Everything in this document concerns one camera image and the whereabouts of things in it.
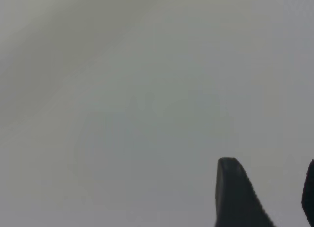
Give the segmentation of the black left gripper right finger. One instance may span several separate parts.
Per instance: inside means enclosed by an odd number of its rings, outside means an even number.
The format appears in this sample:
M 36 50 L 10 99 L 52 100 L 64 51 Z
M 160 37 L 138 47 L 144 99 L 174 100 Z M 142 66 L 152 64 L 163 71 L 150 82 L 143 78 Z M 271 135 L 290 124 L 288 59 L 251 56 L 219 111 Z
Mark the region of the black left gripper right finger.
M 314 160 L 309 163 L 304 182 L 301 205 L 311 227 L 314 227 Z

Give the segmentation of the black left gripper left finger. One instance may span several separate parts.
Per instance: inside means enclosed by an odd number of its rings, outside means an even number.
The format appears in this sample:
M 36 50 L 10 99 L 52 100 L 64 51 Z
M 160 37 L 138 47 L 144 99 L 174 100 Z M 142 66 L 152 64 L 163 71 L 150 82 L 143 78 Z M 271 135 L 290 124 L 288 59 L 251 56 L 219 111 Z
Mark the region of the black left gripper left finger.
M 218 159 L 215 207 L 216 227 L 275 226 L 261 205 L 243 165 L 236 158 Z

